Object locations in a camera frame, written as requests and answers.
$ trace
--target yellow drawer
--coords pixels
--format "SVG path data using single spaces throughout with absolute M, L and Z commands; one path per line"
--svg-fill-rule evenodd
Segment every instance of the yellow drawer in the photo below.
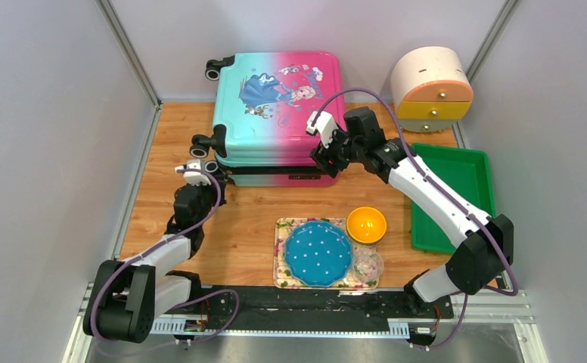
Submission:
M 471 102 L 402 101 L 396 116 L 400 119 L 460 119 L 470 105 Z

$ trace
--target gray floor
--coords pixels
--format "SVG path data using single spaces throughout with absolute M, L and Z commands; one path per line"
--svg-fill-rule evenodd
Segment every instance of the gray floor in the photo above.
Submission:
M 452 325 L 441 324 L 439 339 Z M 106 352 L 130 353 L 170 341 L 152 336 L 144 344 L 105 343 Z M 467 362 L 518 363 L 523 359 L 511 324 L 468 324 L 445 348 L 432 352 L 410 349 L 404 340 L 217 337 L 188 352 L 169 346 L 132 358 L 108 358 L 90 352 L 87 362 L 225 362 L 225 363 L 363 363 L 363 362 Z

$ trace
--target orange bowl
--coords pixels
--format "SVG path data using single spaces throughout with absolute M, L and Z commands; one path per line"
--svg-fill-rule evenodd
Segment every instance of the orange bowl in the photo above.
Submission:
M 387 220 L 378 209 L 361 206 L 347 216 L 347 234 L 359 244 L 376 244 L 385 232 Z

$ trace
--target cartoon princess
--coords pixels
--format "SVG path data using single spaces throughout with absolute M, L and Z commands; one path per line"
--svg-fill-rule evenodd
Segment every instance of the cartoon princess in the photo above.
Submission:
M 285 102 L 296 109 L 302 106 L 295 104 L 300 100 L 309 100 L 316 96 L 317 92 L 310 85 L 303 85 L 296 89 L 288 88 L 274 76 L 263 73 L 260 76 L 253 75 L 244 82 L 240 90 L 240 99 L 248 107 L 256 108 L 264 104 Z

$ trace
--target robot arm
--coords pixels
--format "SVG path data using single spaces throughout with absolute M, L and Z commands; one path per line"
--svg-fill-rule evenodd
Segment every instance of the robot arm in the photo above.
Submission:
M 215 162 L 192 160 L 175 168 L 176 172 L 183 174 L 186 185 L 175 191 L 174 215 L 160 239 L 164 243 L 123 261 L 107 260 L 100 265 L 83 321 L 85 334 L 94 335 L 90 319 L 96 303 L 96 325 L 101 336 L 140 343 L 148 336 L 156 317 L 180 303 L 199 297 L 198 275 L 171 270 L 200 249 L 204 239 L 202 227 L 185 234 L 183 232 L 210 213 L 216 204 L 218 191 L 204 174 L 185 172 L 186 169 L 204 170 L 215 177 L 220 185 L 220 204 L 224 203 L 225 178 Z M 113 283 L 106 287 L 101 301 L 96 302 L 107 280 L 132 259 L 135 262 L 117 275 Z
M 311 153 L 318 168 L 334 177 L 350 163 L 362 163 L 366 171 L 378 175 L 416 202 L 457 247 L 446 264 L 420 274 L 405 285 L 409 310 L 419 313 L 441 296 L 458 291 L 475 294 L 505 269 L 486 236 L 469 218 L 471 215 L 486 222 L 485 227 L 512 263 L 514 226 L 507 217 L 501 215 L 492 219 L 467 202 L 431 172 L 411 148 L 413 160 L 410 160 L 400 139 L 385 138 L 374 112 L 368 107 L 351 110 L 344 119 L 346 131 L 329 113 L 321 113 L 318 119 L 316 113 L 310 116 L 307 133 L 319 133 L 321 139 Z M 415 163 L 425 175 L 417 170 Z M 455 202 L 443 192 L 453 196 Z M 457 204 L 464 206 L 467 214 Z

